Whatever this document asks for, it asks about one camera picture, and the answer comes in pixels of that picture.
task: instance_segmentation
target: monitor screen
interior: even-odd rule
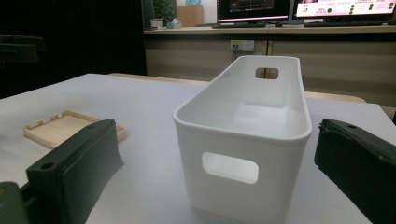
[[[290,0],[217,0],[218,23],[281,21],[289,18]]]
[[[388,20],[396,0],[296,0],[294,19]]]

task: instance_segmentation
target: wooden panel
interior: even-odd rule
[[[183,23],[183,27],[204,23],[204,8],[202,5],[177,6],[177,19]]]

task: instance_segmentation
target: storage bin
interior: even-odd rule
[[[267,68],[277,78],[257,77]],[[239,57],[173,119],[195,207],[244,223],[284,223],[312,133],[298,58]]]

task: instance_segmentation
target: wall socket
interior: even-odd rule
[[[231,40],[230,50],[254,51],[254,40]]]

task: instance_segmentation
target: white table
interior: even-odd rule
[[[115,119],[127,129],[125,162],[108,182],[89,224],[236,223],[188,201],[172,113],[202,86],[88,74],[0,100],[0,182],[27,182],[25,170],[49,150],[23,136],[23,126],[66,109]],[[379,105],[307,98],[313,133],[305,150],[288,224],[370,223],[314,164],[318,125],[339,119],[396,145],[396,127]]]

